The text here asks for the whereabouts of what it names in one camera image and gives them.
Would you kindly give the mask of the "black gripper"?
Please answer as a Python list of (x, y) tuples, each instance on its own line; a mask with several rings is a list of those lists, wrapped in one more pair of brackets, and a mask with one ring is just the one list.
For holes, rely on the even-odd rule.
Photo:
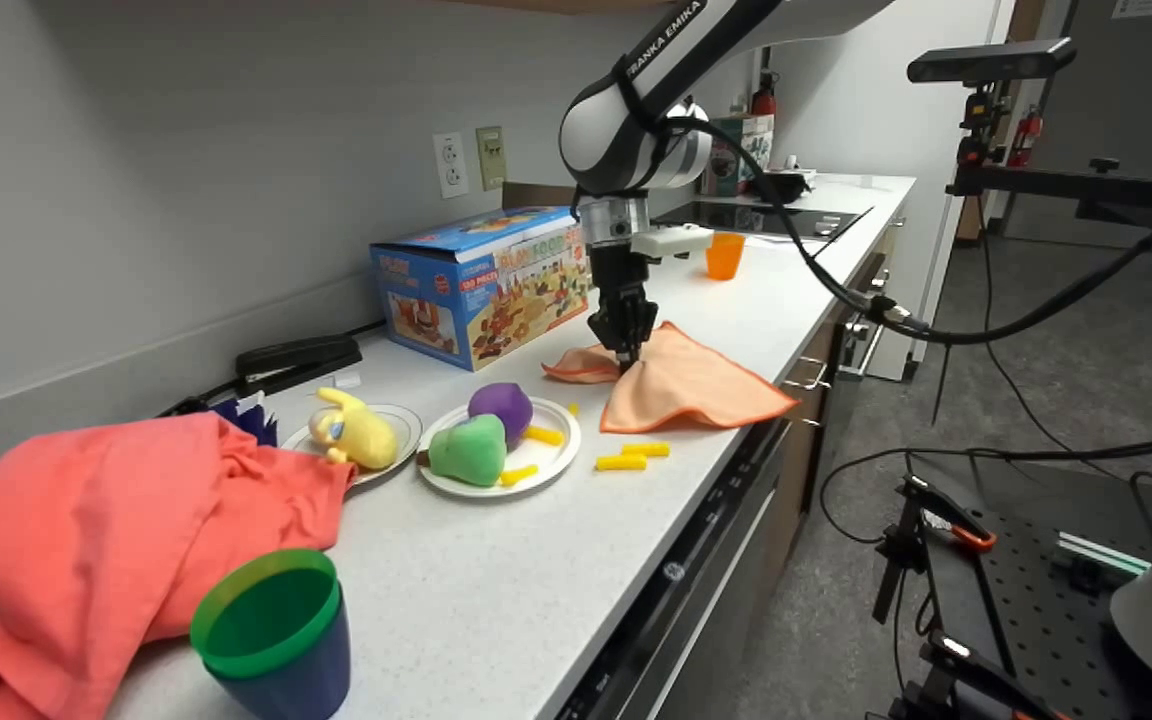
[(655, 327), (655, 304), (648, 299), (644, 281), (648, 259), (627, 244), (594, 251), (596, 311), (588, 326), (596, 340), (612, 348), (622, 373), (642, 359), (642, 346)]

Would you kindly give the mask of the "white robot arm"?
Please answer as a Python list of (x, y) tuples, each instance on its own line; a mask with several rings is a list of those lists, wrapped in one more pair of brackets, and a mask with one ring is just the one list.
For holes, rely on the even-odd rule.
[(596, 340), (622, 368), (642, 359), (655, 327), (644, 293), (644, 233), (654, 189), (681, 189), (705, 172), (712, 132), (702, 127), (694, 86), (732, 53), (800, 36), (842, 36), (894, 0), (678, 0), (666, 22), (602, 82), (573, 98), (555, 148), (575, 185), (573, 216), (594, 257)]

